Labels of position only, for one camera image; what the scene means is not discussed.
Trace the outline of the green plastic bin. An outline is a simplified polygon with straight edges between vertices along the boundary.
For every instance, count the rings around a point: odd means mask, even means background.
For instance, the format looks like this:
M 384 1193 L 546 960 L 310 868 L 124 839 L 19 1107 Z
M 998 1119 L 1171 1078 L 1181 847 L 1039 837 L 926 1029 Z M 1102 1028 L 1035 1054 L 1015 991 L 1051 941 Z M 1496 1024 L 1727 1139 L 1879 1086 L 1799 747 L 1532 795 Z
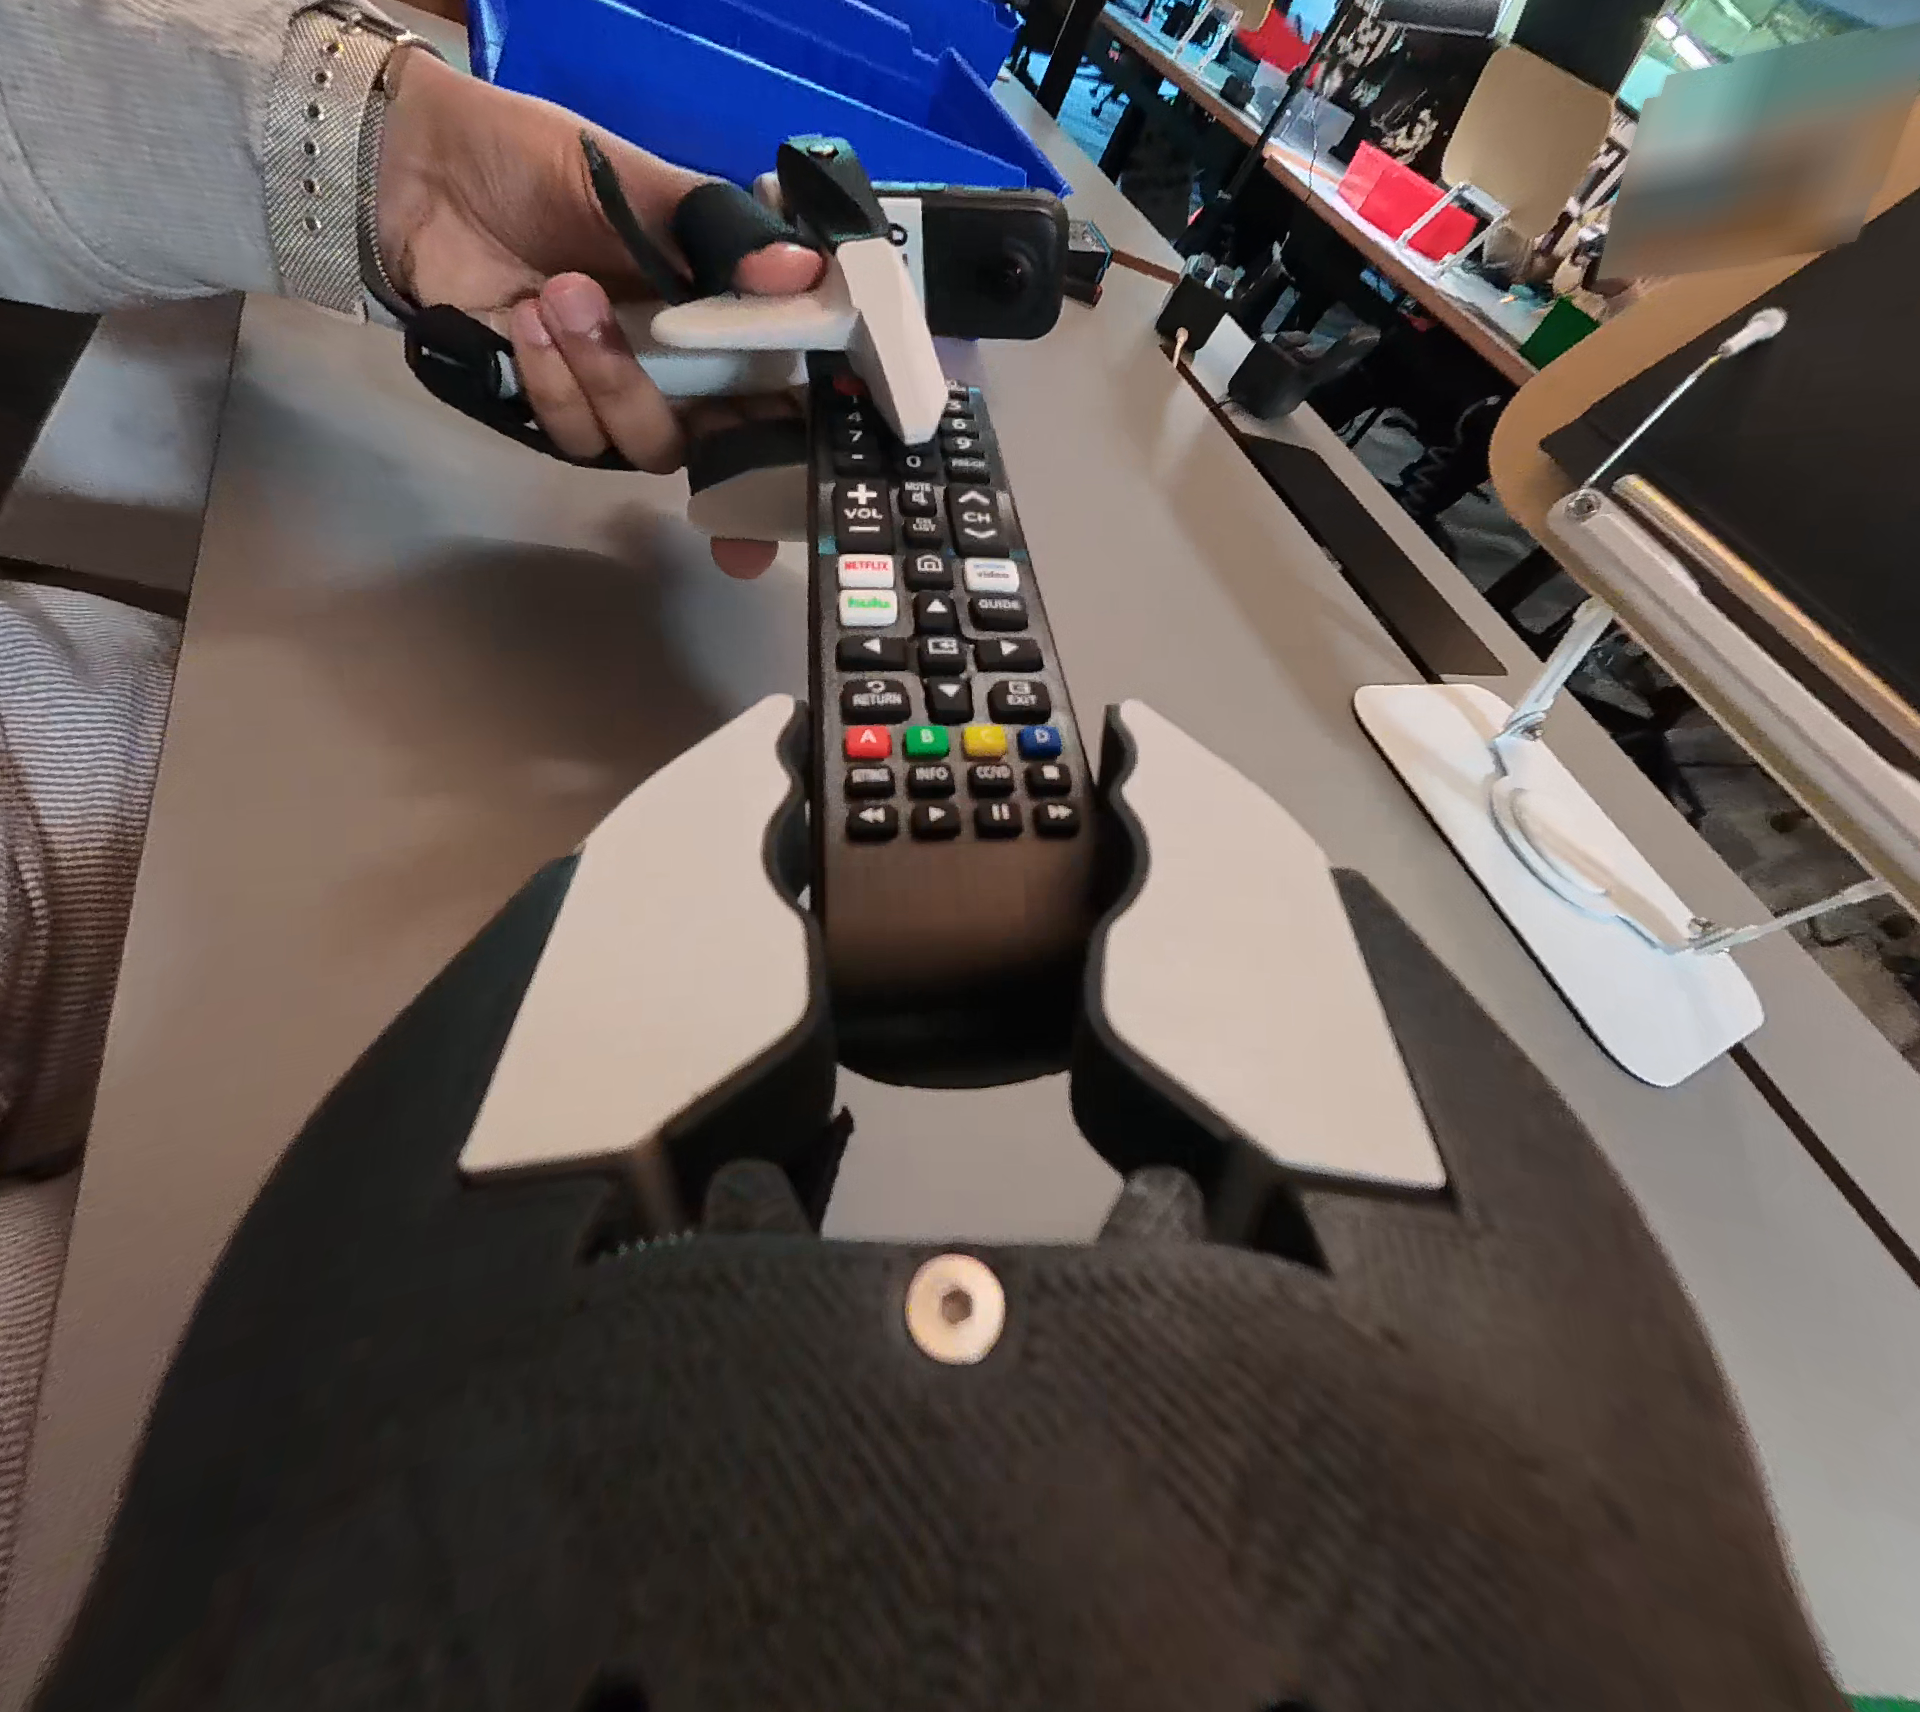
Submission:
M 1603 311 L 1596 313 L 1573 296 L 1557 296 L 1524 335 L 1518 355 L 1532 369 L 1543 369 L 1588 339 L 1602 323 Z

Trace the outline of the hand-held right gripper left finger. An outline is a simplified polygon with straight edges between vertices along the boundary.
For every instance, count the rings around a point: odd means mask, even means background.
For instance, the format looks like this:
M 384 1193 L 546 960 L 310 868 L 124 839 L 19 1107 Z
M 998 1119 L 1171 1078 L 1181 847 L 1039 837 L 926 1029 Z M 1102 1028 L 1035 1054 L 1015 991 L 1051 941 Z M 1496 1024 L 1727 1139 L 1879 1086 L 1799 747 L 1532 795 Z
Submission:
M 578 846 L 457 1153 L 468 1180 L 703 1188 L 806 1160 L 834 1115 L 818 928 L 784 871 L 803 704 L 773 693 L 662 763 Z

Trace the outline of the white metal panel stand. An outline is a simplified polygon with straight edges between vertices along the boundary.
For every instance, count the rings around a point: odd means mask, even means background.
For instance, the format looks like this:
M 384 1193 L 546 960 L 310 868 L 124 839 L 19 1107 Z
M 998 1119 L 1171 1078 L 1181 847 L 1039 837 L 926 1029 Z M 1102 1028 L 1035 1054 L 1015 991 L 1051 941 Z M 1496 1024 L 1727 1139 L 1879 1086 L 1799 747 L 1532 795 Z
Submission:
M 1674 1087 L 1764 1024 L 1731 954 L 1838 910 L 1915 913 L 1915 707 L 1628 455 L 1692 388 L 1777 338 L 1753 310 L 1603 463 L 1550 505 L 1567 570 L 1590 589 L 1524 692 L 1368 684 L 1355 722 L 1534 963 L 1617 1067 Z M 1545 742 L 1572 674 L 1620 630 L 1863 870 L 1755 921 L 1693 912 Z

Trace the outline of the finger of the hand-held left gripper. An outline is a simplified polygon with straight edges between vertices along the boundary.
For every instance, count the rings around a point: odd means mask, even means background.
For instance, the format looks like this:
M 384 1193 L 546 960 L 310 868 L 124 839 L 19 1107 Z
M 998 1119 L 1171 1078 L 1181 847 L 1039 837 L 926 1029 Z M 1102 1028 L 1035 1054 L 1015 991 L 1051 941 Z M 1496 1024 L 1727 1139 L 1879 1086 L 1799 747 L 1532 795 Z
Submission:
M 938 437 L 947 376 L 921 298 L 887 236 L 847 238 L 832 252 L 852 305 L 846 354 L 904 447 Z

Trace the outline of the person's left forearm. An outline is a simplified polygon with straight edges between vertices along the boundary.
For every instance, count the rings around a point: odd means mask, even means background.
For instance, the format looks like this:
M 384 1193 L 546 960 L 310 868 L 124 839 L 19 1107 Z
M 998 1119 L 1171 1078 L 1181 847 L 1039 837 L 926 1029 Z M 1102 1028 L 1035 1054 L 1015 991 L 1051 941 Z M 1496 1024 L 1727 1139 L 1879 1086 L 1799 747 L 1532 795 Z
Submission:
M 366 317 L 363 0 L 2 0 L 2 296 L 268 293 Z

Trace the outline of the black charger box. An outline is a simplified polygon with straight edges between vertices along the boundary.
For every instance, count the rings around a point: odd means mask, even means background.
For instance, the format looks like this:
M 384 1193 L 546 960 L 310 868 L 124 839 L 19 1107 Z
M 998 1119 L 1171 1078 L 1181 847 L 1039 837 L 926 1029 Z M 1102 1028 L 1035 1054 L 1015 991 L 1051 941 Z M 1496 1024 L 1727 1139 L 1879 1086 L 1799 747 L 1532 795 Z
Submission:
M 1198 355 L 1233 311 L 1240 269 L 1207 252 L 1184 259 L 1153 323 L 1153 333 L 1171 355 Z

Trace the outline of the person's left hand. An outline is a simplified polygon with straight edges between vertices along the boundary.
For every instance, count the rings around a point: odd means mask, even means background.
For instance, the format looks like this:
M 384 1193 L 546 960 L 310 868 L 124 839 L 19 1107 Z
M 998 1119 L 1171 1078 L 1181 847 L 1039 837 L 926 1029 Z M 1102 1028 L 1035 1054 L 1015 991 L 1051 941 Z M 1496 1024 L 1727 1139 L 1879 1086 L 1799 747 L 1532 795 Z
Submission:
M 672 474 L 725 427 L 800 414 L 785 390 L 673 402 L 642 369 L 618 310 L 657 282 L 601 211 L 579 122 L 553 104 L 401 47 L 371 214 L 387 284 L 507 338 L 544 437 L 571 462 L 618 452 Z

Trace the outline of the black desk mat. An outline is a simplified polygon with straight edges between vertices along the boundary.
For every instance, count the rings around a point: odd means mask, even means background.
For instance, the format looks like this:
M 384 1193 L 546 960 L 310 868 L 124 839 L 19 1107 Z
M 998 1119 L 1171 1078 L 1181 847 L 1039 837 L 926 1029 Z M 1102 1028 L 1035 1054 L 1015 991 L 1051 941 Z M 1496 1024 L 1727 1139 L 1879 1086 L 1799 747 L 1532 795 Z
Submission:
M 1423 680 L 1505 675 L 1502 657 L 1320 452 L 1241 429 L 1231 437 Z

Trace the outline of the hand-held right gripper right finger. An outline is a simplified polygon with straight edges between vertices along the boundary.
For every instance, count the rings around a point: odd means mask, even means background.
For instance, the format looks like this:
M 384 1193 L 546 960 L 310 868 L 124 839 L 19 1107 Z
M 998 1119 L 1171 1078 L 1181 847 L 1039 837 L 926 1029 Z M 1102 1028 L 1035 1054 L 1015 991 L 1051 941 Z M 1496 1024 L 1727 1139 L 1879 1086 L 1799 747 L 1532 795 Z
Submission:
M 1448 1170 L 1334 865 L 1278 797 L 1135 698 L 1102 719 L 1068 1100 L 1118 1174 L 1214 1224 L 1284 1189 L 1433 1204 Z

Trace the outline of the red plastic bin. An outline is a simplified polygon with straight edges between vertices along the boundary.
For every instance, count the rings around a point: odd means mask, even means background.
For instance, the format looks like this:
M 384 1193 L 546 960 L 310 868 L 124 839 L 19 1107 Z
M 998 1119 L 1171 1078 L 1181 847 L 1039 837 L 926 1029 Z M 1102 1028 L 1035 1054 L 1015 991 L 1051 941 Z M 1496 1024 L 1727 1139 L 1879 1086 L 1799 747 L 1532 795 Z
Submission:
M 1488 224 L 1460 192 L 1429 182 L 1366 140 L 1334 192 L 1362 224 L 1423 259 L 1451 259 Z

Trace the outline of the black charging dock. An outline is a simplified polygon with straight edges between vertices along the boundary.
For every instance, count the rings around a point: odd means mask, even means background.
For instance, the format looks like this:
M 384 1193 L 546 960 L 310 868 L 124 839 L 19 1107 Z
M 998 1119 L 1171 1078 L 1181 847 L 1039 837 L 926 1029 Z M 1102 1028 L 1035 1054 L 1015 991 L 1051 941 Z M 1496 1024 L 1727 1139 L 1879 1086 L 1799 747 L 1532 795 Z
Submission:
M 1225 402 L 1256 421 L 1282 421 L 1316 391 L 1358 369 L 1380 338 L 1380 327 L 1366 321 L 1331 338 L 1316 332 L 1253 338 L 1225 382 Z

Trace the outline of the blue labelled plastic bin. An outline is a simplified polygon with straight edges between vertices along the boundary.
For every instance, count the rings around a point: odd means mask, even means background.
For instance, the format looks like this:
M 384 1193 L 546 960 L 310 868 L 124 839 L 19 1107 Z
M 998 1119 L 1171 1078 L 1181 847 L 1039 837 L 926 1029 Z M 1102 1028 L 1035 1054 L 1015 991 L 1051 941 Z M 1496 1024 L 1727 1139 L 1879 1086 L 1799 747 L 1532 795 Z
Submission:
M 847 140 L 876 182 L 1069 182 L 954 49 L 856 0 L 468 0 L 472 72 L 666 164 L 750 184 L 780 142 Z

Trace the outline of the black remote control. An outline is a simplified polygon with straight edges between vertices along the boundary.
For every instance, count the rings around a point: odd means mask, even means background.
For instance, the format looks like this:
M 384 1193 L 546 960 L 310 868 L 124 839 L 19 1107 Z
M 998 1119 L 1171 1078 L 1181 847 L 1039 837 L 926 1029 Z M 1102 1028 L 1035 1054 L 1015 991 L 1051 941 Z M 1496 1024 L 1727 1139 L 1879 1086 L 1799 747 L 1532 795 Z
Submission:
M 1093 918 L 1091 774 L 984 393 L 904 443 L 852 358 L 808 390 L 809 910 L 840 1064 L 1060 1074 Z

